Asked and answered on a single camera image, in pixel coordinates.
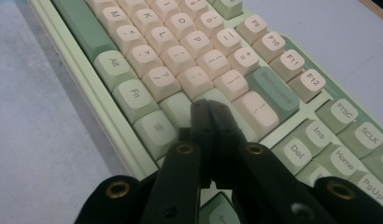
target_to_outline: black robotic claw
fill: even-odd
[[[179,130],[160,171],[105,180],[76,223],[196,224],[211,180],[233,190],[243,224],[383,223],[383,207],[346,180],[297,181],[267,147],[245,140],[226,105],[207,100],[191,105],[191,128]]]

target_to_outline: gray desk surface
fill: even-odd
[[[383,123],[383,21],[357,0],[245,1]],[[26,1],[0,0],[0,223],[72,223],[126,174]]]

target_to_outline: mechanical keyboard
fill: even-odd
[[[339,176],[383,205],[383,127],[241,0],[29,2],[130,175],[157,171],[208,99],[303,183]],[[202,223],[236,223],[224,194],[202,193]]]

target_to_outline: keycap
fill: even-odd
[[[363,157],[361,161],[383,183],[383,145]]]
[[[119,6],[115,0],[85,0],[85,2],[96,17],[99,17],[99,15],[102,14],[102,10],[104,10],[106,7]]]
[[[253,45],[258,39],[262,38],[267,32],[267,23],[258,15],[252,15],[241,22],[235,30]]]
[[[314,187],[317,179],[325,176],[331,176],[331,173],[325,167],[311,161],[295,177],[309,187]]]
[[[313,161],[325,167],[332,175],[344,179],[352,176],[361,165],[348,148],[333,143],[324,148]]]
[[[248,83],[245,78],[236,70],[230,70],[214,80],[216,88],[233,101],[248,92]]]
[[[251,91],[259,93],[283,122],[299,108],[299,98],[269,67],[261,67],[246,77]]]
[[[168,148],[177,141],[177,130],[162,110],[156,110],[139,119],[134,128],[154,160],[165,155]]]
[[[140,9],[149,8],[144,0],[118,0],[117,2],[129,17],[132,17]]]
[[[168,27],[177,40],[197,30],[192,19],[183,12],[169,18],[164,25]]]
[[[238,49],[227,60],[229,60],[230,66],[242,76],[246,76],[260,67],[259,56],[251,48]]]
[[[81,48],[93,63],[95,58],[107,50],[117,50],[99,21],[83,1],[52,0],[63,15]]]
[[[307,146],[300,139],[291,135],[273,147],[272,152],[293,175],[302,170],[312,159],[312,154]]]
[[[160,103],[160,108],[169,118],[175,129],[191,127],[192,102],[183,92],[178,92]]]
[[[179,2],[182,11],[188,14],[193,21],[208,11],[206,0],[185,0]]]
[[[213,7],[225,20],[232,19],[243,13],[241,0],[216,0]]]
[[[131,21],[142,35],[145,35],[149,30],[152,30],[155,27],[163,26],[163,22],[150,8],[138,10],[131,17]]]
[[[277,113],[255,91],[250,91],[237,100],[233,105],[251,125],[259,138],[263,138],[279,124]]]
[[[320,153],[334,138],[334,133],[320,120],[307,119],[290,133],[300,139],[312,156]]]
[[[176,77],[181,72],[195,66],[195,61],[190,53],[180,45],[165,50],[160,58]]]
[[[270,66],[281,77],[284,82],[289,82],[302,72],[305,59],[294,49],[285,51],[277,57]]]
[[[212,80],[200,66],[187,69],[177,76],[177,80],[182,86],[182,90],[184,90],[192,100],[196,96],[214,88]]]
[[[230,70],[226,57],[217,49],[212,49],[195,62],[212,80]]]
[[[101,53],[95,58],[93,66],[110,91],[113,91],[123,81],[137,78],[130,64],[117,50]]]
[[[165,49],[179,45],[171,31],[165,26],[159,26],[148,31],[145,39],[158,55]]]
[[[248,123],[248,120],[245,119],[240,112],[238,112],[238,109],[235,108],[235,106],[223,95],[220,90],[213,88],[197,96],[193,101],[195,102],[201,99],[218,101],[227,105],[247,141],[257,142],[259,140],[257,133],[255,133],[255,131],[251,128],[251,125],[253,124]]]
[[[383,133],[370,122],[353,122],[337,137],[361,158],[383,143]]]
[[[288,85],[303,102],[307,103],[325,87],[326,80],[317,70],[308,69],[292,79]]]
[[[155,67],[163,66],[162,60],[149,45],[136,46],[127,53],[126,58],[139,77]]]
[[[133,25],[131,20],[125,15],[124,11],[119,7],[106,7],[98,20],[104,26],[110,36],[117,32],[117,28],[123,25]]]
[[[219,31],[211,37],[211,42],[214,49],[220,50],[226,57],[241,48],[241,38],[232,28]]]
[[[122,82],[114,91],[113,97],[131,123],[158,110],[159,106],[139,79]]]
[[[265,62],[270,63],[284,52],[285,40],[277,32],[272,31],[257,40],[252,48]]]
[[[348,180],[383,205],[383,184],[374,175],[357,171]]]
[[[240,224],[241,222],[228,199],[222,193],[218,193],[201,208],[198,223]]]
[[[223,18],[216,11],[208,11],[197,18],[195,25],[209,38],[224,29]]]
[[[336,99],[325,103],[316,114],[332,132],[339,133],[358,117],[358,110],[348,100]]]
[[[126,56],[133,47],[147,44],[145,38],[143,38],[138,29],[133,25],[120,26],[112,38],[124,56]]]
[[[156,102],[180,91],[180,84],[165,66],[151,69],[141,80]]]
[[[156,12],[162,22],[166,22],[175,14],[181,12],[177,2],[174,0],[153,1],[150,8]]]
[[[184,36],[179,40],[179,44],[190,53],[194,60],[213,49],[208,36],[201,31],[194,31]]]

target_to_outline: spacebar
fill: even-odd
[[[117,49],[83,0],[51,0],[74,38],[93,63],[100,53]]]

